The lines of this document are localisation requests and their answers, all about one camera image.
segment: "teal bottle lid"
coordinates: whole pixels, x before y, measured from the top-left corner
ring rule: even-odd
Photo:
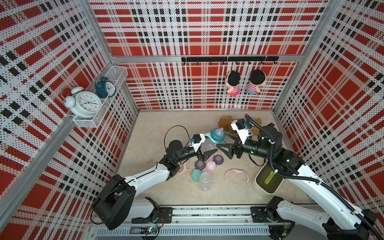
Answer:
[[[192,180],[198,182],[200,179],[200,175],[202,174],[201,170],[194,169],[191,173]]]
[[[212,129],[212,131],[211,131],[211,138],[215,142],[222,142],[222,141],[224,141],[225,134],[224,134],[223,129],[221,129],[221,128],[214,128],[214,129]]]

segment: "black cable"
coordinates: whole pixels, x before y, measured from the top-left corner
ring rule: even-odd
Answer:
[[[272,142],[274,142],[274,138],[273,136],[266,132],[264,129],[262,129],[262,127],[257,124],[248,114],[245,114],[245,118],[247,120],[249,120],[253,126],[257,127],[260,131],[262,131],[263,133],[265,133],[266,135],[268,135],[270,137],[270,140]],[[275,151],[275,144],[270,144],[270,152],[269,152],[269,159],[268,159],[268,163],[272,169],[272,171],[275,171],[275,166],[273,165],[273,153]],[[288,178],[288,179],[295,179],[295,180],[306,180],[306,181],[312,181],[312,182],[315,182],[315,183],[319,183],[320,180],[318,179],[314,179],[314,178],[311,178],[311,177],[301,177],[301,176],[288,176],[288,175],[284,175],[284,174],[280,174],[279,172],[276,172],[276,175],[280,176],[280,177],[283,177],[283,178]],[[320,184],[321,186],[323,186],[324,188],[326,188],[328,191],[330,191],[335,197],[337,197],[351,212],[355,211],[355,208],[352,207],[348,201],[343,198],[338,192],[336,192],[332,187],[330,187],[329,185],[327,185],[325,182],[322,182]],[[361,214],[356,214],[356,216],[362,221],[364,222],[367,227],[374,233],[374,235],[379,239],[379,240],[384,240],[383,237],[380,235],[380,233],[375,229],[375,227],[370,224]]]
[[[265,164],[265,162],[266,162],[266,159],[264,159],[263,164],[262,164],[262,165],[259,165],[259,164],[257,164],[257,163],[251,158],[251,155],[250,155],[250,154],[248,154],[248,156],[249,156],[249,159],[250,159],[256,166],[262,167],[262,166],[264,166],[264,164]]]
[[[144,221],[144,222],[146,222],[146,223],[153,223],[153,224],[155,224],[156,225],[156,227],[157,227],[157,233],[156,233],[156,236],[155,236],[155,238],[154,239],[152,239],[152,240],[155,240],[157,237],[158,237],[158,235],[159,235],[159,232],[160,232],[160,229],[162,228],[162,226],[161,227],[159,227],[158,225],[157,225],[157,223],[155,223],[155,222],[148,222],[148,221],[146,221],[144,218],[141,218],[141,217],[139,217],[139,219],[140,220],[142,220],[142,221]],[[146,235],[145,235],[145,237],[143,238],[143,240],[146,240],[146,237],[148,236],[148,234],[150,234],[151,232],[148,232]]]
[[[380,235],[380,233],[376,230],[376,228],[367,220],[365,219],[361,214],[356,214],[356,216],[363,222],[367,227],[373,232],[373,234],[377,237],[378,240],[383,240],[383,237]]]
[[[95,204],[95,207],[96,207],[101,201],[103,201],[109,194],[111,194],[111,193],[113,193],[113,192],[116,192],[116,190],[118,190],[119,188],[121,188],[121,187],[123,187],[123,186],[124,186],[124,185],[120,185],[120,186],[116,186],[116,187],[114,187],[110,193],[108,193],[107,195],[105,195],[102,199],[100,199],[100,200]],[[89,217],[89,219],[91,220],[91,222],[92,222],[93,224],[100,225],[100,224],[102,224],[103,222],[101,222],[101,223],[96,223],[96,222],[94,222],[94,221],[92,220],[92,213],[93,213],[93,209],[94,209],[95,207],[92,208],[91,216]]]
[[[184,126],[181,126],[181,125],[175,125],[175,126],[171,127],[170,129],[168,129],[168,131],[167,131],[166,134],[164,135],[164,148],[165,148],[165,149],[167,149],[167,147],[166,147],[166,136],[167,136],[167,133],[169,132],[169,130],[171,130],[171,129],[174,128],[174,127],[182,127],[182,128],[184,128],[185,131],[187,132],[187,135],[188,135],[188,141],[191,139],[191,138],[189,137],[188,130],[187,130]]]
[[[100,224],[102,224],[103,222],[101,222],[101,223],[96,223],[96,222],[94,222],[93,220],[92,220],[92,214],[93,214],[93,209],[92,209],[92,212],[91,212],[91,216],[89,217],[89,219],[91,220],[91,222],[93,223],[93,224],[96,224],[96,225],[100,225]]]
[[[145,174],[143,174],[143,175],[141,175],[141,176],[138,176],[136,179],[138,179],[138,178],[140,178],[140,177],[142,177],[142,176],[144,176],[144,175],[147,175],[147,174],[149,174],[149,173],[151,173],[151,172],[154,172],[155,169],[152,170],[152,171],[150,171],[150,172],[147,172],[147,173],[145,173]],[[132,182],[133,180],[135,180],[135,179],[131,179],[131,180],[129,180],[129,181],[127,182],[127,184],[130,183],[130,182]],[[92,220],[92,213],[94,212],[93,209],[94,209],[94,208],[95,208],[101,201],[103,201],[109,194],[111,194],[111,193],[113,193],[113,192],[116,192],[116,191],[117,191],[119,188],[121,188],[121,187],[124,187],[124,184],[122,184],[122,185],[118,185],[118,186],[114,187],[114,188],[112,189],[111,192],[109,192],[107,195],[105,195],[102,199],[100,199],[100,200],[95,204],[95,206],[92,208],[91,216],[89,217],[89,219],[91,220],[92,223],[94,223],[94,224],[96,224],[96,225],[100,225],[100,224],[103,223],[103,222],[101,222],[101,223],[96,223],[96,222],[94,222],[94,221]]]
[[[255,122],[248,114],[245,114],[244,115],[245,118],[250,122],[252,123],[252,125],[254,127],[257,127],[260,131],[262,131],[263,133],[265,133],[266,135],[268,135],[269,139],[271,139],[272,142],[275,141],[275,138],[267,131],[265,131],[259,124],[257,124],[257,122]]]
[[[282,234],[281,234],[282,236],[278,238],[279,240],[283,240],[284,238],[286,238],[291,233],[292,229],[295,226],[295,222],[294,221],[290,221],[290,222],[291,222],[291,225],[290,225],[290,227],[288,228],[288,230],[286,232],[285,232],[285,223],[283,225],[273,225],[273,226],[270,227],[270,228],[273,228],[273,227],[284,227],[284,229],[282,231]]]

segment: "clear plastic bottle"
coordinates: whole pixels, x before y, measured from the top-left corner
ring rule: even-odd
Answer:
[[[200,147],[201,147],[201,150],[203,152],[206,152],[206,151],[209,151],[209,150],[213,150],[213,149],[217,149],[216,144],[213,143],[210,138],[206,138],[205,141],[201,144]]]
[[[200,181],[199,181],[200,189],[203,191],[207,191],[211,187],[211,176],[207,172],[203,172],[200,175]]]

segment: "wall shelf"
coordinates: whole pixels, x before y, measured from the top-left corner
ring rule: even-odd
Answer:
[[[108,66],[104,69],[104,72],[107,72],[104,76],[107,77],[108,80],[111,81],[116,88],[115,95],[113,95],[112,97],[100,98],[102,105],[100,107],[100,110],[95,114],[94,117],[82,118],[82,117],[76,116],[73,119],[73,121],[79,127],[98,128],[100,126],[113,100],[118,94],[118,91],[122,83],[125,81],[125,78],[128,75],[127,68],[121,67],[121,66]]]

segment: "white container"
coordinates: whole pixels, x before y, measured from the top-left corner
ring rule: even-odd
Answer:
[[[272,192],[272,191],[267,191],[265,190],[264,188],[262,188],[259,183],[256,181],[256,178],[259,176],[259,174],[261,174],[263,171],[266,172],[266,173],[270,173],[270,171],[272,171],[272,169],[268,166],[268,164],[265,164],[264,167],[262,167],[260,169],[260,171],[257,173],[256,177],[254,177],[252,179],[252,186],[253,188],[260,194],[260,197],[263,201],[265,201],[265,203],[269,202],[269,200],[272,199],[272,197],[274,196],[274,194],[276,193],[277,189],[279,189],[279,187],[281,186],[281,184],[283,183],[284,179],[279,183],[279,185],[275,188],[275,190]]]

